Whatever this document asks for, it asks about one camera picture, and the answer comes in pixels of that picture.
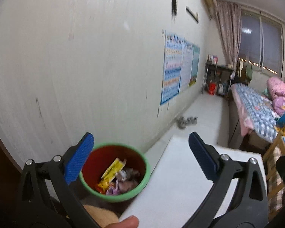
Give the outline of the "person's left hand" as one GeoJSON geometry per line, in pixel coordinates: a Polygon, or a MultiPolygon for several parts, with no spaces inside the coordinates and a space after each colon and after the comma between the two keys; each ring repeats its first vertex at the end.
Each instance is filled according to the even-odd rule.
{"type": "Polygon", "coordinates": [[[105,228],[138,228],[139,220],[136,216],[129,216],[125,220],[107,225],[105,228]]]}

